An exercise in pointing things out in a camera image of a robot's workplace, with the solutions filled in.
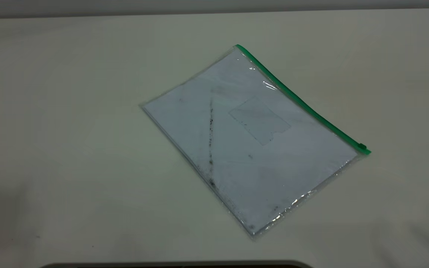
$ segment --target table surface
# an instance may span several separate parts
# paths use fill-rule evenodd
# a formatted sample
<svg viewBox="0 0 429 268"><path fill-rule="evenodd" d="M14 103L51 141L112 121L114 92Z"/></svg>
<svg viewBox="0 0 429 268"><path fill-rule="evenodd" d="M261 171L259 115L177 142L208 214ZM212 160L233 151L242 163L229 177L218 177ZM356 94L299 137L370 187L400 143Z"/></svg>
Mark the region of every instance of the table surface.
<svg viewBox="0 0 429 268"><path fill-rule="evenodd" d="M256 240L139 107L235 44L373 151ZM429 267L429 10L0 20L0 267L248 259Z"/></svg>

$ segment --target green zipper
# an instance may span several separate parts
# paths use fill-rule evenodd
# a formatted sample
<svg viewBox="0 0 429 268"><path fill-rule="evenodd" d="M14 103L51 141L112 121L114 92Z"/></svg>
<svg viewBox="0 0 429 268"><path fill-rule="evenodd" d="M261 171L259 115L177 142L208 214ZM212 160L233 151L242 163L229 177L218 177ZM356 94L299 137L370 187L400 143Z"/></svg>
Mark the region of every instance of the green zipper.
<svg viewBox="0 0 429 268"><path fill-rule="evenodd" d="M354 147L357 151L363 153L363 154L370 154L371 151L366 148L364 144L356 142L354 139L349 137L347 134L342 132L340 129L338 129L336 126L334 126L332 123L327 121L324 117L322 117L320 114L315 112L312 108L310 108L301 98L299 98L294 92L292 92L288 87L286 87L281 81L279 81L276 76L274 76L269 70L267 70L266 67L264 67L249 51L247 51L243 46L236 45L237 49L239 49L252 63L257 66L266 76L269 78L273 83L277 85L281 89L281 91L290 97L294 102L296 102L298 105L300 105L306 112L311 114L313 117L315 117L318 121L320 121L322 124L324 124L326 127L328 127L332 132L334 132L337 136L342 138L345 142L350 144L352 147Z"/></svg>

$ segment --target stain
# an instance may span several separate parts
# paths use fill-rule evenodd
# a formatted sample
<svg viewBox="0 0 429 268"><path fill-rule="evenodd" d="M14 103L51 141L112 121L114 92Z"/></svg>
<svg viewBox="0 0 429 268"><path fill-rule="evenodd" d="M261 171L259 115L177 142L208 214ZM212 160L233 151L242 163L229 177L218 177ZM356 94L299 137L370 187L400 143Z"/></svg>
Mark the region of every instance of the stain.
<svg viewBox="0 0 429 268"><path fill-rule="evenodd" d="M213 176L213 98L210 99L210 133L209 133L209 141L208 141L208 150L209 150L209 163L210 163L210 176Z"/></svg>
<svg viewBox="0 0 429 268"><path fill-rule="evenodd" d="M216 188L215 181L213 181L212 178L208 180L208 183L211 185L211 187Z"/></svg>

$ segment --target zipper pouch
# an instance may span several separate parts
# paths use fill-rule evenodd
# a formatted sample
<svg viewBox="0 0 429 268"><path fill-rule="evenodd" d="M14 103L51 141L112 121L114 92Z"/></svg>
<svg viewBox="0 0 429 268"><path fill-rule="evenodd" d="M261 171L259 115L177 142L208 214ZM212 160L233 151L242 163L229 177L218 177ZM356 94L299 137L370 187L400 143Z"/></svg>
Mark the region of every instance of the zipper pouch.
<svg viewBox="0 0 429 268"><path fill-rule="evenodd" d="M252 236L370 154L240 45L142 108Z"/></svg>

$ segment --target white wall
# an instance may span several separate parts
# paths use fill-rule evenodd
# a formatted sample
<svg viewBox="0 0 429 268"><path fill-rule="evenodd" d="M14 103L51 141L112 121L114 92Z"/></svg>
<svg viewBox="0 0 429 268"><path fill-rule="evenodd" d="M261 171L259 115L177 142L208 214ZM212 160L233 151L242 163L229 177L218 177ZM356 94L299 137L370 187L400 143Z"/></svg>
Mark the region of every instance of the white wall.
<svg viewBox="0 0 429 268"><path fill-rule="evenodd" d="M429 7L429 0L0 0L0 17Z"/></svg>

